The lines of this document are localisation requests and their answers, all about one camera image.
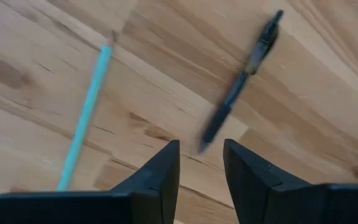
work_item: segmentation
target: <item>pen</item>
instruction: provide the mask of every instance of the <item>pen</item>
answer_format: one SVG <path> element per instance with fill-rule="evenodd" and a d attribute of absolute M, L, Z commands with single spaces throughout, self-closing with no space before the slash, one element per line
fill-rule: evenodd
<path fill-rule="evenodd" d="M 232 110 L 233 104 L 236 102 L 239 97 L 241 90 L 245 87 L 249 77 L 255 75 L 260 64 L 266 55 L 270 52 L 278 36 L 278 22 L 283 16 L 283 11 L 277 11 L 276 15 L 272 20 L 270 20 L 263 32 L 261 33 L 258 42 L 250 59 L 244 69 L 244 71 L 238 76 L 236 82 L 233 84 L 229 94 L 227 95 L 224 103 L 221 107 L 215 112 L 214 116 L 211 118 L 204 134 L 201 137 L 200 148 L 198 153 L 205 152 L 208 146 L 211 144 L 215 135 L 218 133 L 219 129 L 223 125 L 227 116 Z"/>

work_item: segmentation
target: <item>wood grain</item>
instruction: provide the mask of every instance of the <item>wood grain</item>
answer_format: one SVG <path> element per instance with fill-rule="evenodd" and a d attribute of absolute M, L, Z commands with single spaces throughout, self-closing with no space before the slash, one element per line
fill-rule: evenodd
<path fill-rule="evenodd" d="M 208 118 L 266 21 L 280 36 L 209 151 Z M 312 183 L 358 182 L 358 0 L 0 0 L 0 193 L 52 190 L 99 48 L 118 36 L 72 189 L 181 141 L 180 223 L 235 223 L 233 138 Z"/>

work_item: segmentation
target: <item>pen grip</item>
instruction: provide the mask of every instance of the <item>pen grip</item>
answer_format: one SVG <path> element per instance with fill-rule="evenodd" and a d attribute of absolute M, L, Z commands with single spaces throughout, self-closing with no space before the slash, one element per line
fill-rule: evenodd
<path fill-rule="evenodd" d="M 233 84 L 233 87 L 227 95 L 226 100 L 224 101 L 225 105 L 232 105 L 237 100 L 241 94 L 241 90 L 245 87 L 248 78 L 249 74 L 247 72 L 242 72 L 238 76 L 236 82 Z"/>
<path fill-rule="evenodd" d="M 204 143 L 211 143 L 213 141 L 215 135 L 218 133 L 230 112 L 230 105 L 223 105 L 217 110 L 217 112 L 215 112 L 202 137 L 202 141 Z"/>

